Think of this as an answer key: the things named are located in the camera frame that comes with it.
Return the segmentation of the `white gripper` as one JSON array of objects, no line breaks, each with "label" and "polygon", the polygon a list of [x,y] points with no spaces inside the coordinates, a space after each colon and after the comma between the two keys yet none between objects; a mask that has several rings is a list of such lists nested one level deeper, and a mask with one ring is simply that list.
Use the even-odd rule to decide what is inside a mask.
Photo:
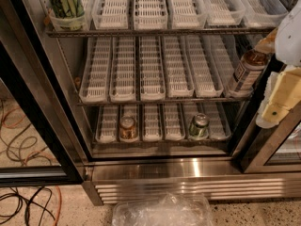
[{"label": "white gripper", "polygon": [[279,123],[301,101],[301,4],[296,4],[282,20],[254,47],[258,52],[273,54],[277,60],[295,67],[281,73],[271,72],[261,101],[256,124],[269,129]]}]

